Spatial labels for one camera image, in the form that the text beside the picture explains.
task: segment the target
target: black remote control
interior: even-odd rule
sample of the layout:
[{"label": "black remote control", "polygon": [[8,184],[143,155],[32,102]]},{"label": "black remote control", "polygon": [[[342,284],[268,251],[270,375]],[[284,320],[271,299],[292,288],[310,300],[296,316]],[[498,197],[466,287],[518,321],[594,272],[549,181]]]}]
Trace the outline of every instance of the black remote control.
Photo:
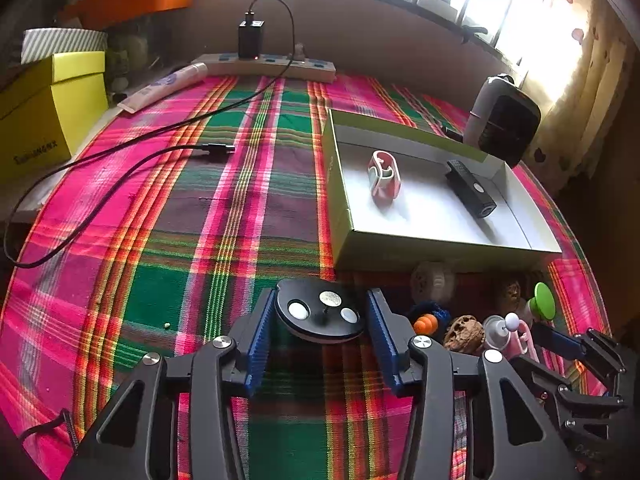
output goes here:
[{"label": "black remote control", "polygon": [[495,202],[468,167],[459,160],[448,160],[447,165],[451,168],[446,174],[449,185],[466,209],[476,218],[490,215],[495,209]]}]

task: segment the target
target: power strip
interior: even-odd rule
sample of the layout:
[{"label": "power strip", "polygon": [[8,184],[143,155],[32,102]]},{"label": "power strip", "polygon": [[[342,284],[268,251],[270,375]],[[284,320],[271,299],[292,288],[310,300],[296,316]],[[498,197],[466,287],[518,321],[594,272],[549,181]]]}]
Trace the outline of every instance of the power strip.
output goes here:
[{"label": "power strip", "polygon": [[[203,54],[194,63],[207,65],[209,75],[266,75],[276,76],[289,62],[286,56],[261,54],[257,59],[239,59],[238,54]],[[294,60],[284,73],[285,77],[332,83],[335,66],[330,61],[319,59]]]}]

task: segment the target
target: white knob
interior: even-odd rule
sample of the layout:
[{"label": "white knob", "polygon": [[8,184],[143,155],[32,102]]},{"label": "white knob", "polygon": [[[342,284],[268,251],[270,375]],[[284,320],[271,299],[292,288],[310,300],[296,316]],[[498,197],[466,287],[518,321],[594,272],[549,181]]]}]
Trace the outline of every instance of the white knob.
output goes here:
[{"label": "white knob", "polygon": [[518,314],[514,312],[508,313],[504,316],[504,324],[509,332],[515,332],[520,325],[520,318],[518,317]]}]

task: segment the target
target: black plug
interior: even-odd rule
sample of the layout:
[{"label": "black plug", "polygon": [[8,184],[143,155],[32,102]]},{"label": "black plug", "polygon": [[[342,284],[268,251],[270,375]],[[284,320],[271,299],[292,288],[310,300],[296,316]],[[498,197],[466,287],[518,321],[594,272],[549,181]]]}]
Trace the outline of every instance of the black plug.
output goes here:
[{"label": "black plug", "polygon": [[198,149],[203,152],[209,152],[209,155],[229,155],[236,151],[236,147],[232,144],[220,144],[217,142],[199,144]]},{"label": "black plug", "polygon": [[258,59],[262,48],[262,26],[264,22],[255,19],[254,12],[244,14],[244,22],[238,26],[238,57]]}]

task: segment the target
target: curtain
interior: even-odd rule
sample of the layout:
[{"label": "curtain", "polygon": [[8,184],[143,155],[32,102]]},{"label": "curtain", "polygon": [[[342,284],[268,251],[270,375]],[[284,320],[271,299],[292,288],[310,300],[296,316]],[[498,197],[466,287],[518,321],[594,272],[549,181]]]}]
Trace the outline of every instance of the curtain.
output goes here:
[{"label": "curtain", "polygon": [[522,90],[543,117],[524,161],[553,195],[574,174],[593,174],[636,47],[606,0],[550,2],[532,24]]}]

